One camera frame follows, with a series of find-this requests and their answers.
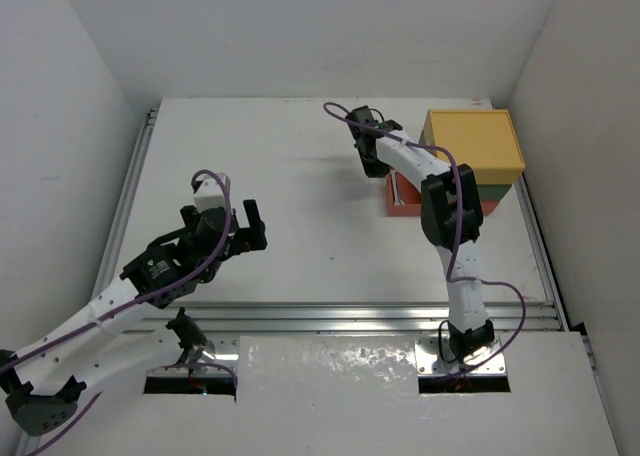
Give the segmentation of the red bottom drawer box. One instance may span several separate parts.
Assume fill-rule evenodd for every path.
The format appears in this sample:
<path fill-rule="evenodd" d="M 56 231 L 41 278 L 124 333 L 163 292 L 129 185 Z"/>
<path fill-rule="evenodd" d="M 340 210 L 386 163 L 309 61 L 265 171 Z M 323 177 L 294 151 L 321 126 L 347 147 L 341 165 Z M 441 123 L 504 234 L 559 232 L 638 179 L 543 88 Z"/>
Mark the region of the red bottom drawer box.
<path fill-rule="evenodd" d="M 421 214 L 420 193 L 404 176 L 402 176 L 398 172 L 397 172 L 398 186 L 401 192 L 401 197 L 405 205 L 404 206 L 394 205 L 394 197 L 393 197 L 393 192 L 391 187 L 390 173 L 386 176 L 386 181 L 385 181 L 386 209 L 387 209 L 388 215 L 391 217 L 419 216 Z M 493 213 L 494 210 L 497 208 L 497 206 L 500 204 L 501 200 L 500 201 L 481 201 L 480 200 L 483 215 L 488 216 L 491 213 Z"/>

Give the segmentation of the yellow top drawer box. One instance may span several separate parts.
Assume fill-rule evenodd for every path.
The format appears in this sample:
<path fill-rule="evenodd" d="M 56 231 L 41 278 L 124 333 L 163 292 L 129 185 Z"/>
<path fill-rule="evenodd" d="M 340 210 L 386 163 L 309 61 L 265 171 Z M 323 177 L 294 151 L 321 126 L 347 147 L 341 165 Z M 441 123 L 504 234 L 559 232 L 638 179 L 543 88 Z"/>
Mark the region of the yellow top drawer box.
<path fill-rule="evenodd" d="M 507 110 L 429 110 L 421 142 L 447 149 L 467 164 L 478 185 L 511 185 L 525 170 Z"/>

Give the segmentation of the green drawer box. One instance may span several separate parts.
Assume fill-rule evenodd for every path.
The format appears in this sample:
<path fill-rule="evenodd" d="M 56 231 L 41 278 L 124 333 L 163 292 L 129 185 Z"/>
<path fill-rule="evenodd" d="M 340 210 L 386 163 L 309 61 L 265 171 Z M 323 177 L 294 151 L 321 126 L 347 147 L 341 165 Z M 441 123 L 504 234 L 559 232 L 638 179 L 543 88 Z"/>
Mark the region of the green drawer box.
<path fill-rule="evenodd" d="M 434 143 L 432 136 L 426 136 L 425 130 L 421 131 L 419 142 L 431 145 Z M 511 184 L 481 184 L 476 177 L 477 190 L 481 201 L 500 201 L 512 187 Z"/>

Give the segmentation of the silver wrench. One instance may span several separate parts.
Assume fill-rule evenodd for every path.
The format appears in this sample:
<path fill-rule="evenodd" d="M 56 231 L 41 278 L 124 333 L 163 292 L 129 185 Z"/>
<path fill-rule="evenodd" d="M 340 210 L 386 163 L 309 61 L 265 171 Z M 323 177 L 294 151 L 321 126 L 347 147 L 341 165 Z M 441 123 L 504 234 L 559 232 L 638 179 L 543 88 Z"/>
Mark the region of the silver wrench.
<path fill-rule="evenodd" d="M 399 190 L 399 186 L 398 186 L 398 179 L 397 179 L 397 172 L 395 170 L 393 170 L 390 173 L 390 180 L 391 180 L 391 187 L 392 187 L 392 192 L 393 192 L 393 197 L 394 197 L 394 205 L 395 206 L 404 206 L 405 203 L 401 197 L 401 192 Z"/>

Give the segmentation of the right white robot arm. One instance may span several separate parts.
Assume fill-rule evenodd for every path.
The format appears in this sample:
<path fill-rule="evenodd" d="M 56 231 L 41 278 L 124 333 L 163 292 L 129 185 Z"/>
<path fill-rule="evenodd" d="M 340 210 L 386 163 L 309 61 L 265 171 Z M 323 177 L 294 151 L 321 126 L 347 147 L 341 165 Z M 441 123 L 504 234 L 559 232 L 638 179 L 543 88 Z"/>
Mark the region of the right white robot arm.
<path fill-rule="evenodd" d="M 367 106 L 346 115 L 355 147 L 370 178 L 394 170 L 420 194 L 420 223 L 441 259 L 449 299 L 449 350 L 461 363 L 494 340 L 482 296 L 476 242 L 483 212 L 473 170 L 436 156 L 394 121 L 379 122 Z"/>

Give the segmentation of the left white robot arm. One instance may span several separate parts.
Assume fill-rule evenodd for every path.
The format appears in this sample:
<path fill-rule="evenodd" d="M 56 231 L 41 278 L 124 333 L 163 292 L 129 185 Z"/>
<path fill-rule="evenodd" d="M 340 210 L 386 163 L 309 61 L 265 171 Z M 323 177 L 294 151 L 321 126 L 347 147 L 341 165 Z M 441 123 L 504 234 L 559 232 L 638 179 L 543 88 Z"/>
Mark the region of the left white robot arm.
<path fill-rule="evenodd" d="M 233 256 L 266 248 L 266 227 L 253 200 L 240 227 L 224 207 L 185 206 L 184 225 L 153 240 L 85 307 L 41 341 L 1 353 L 1 388 L 13 420 L 29 435 L 57 430 L 79 406 L 118 376 L 160 366 L 199 366 L 213 343 L 178 311 L 168 323 L 120 350 L 105 347 L 136 323 L 212 281 Z"/>

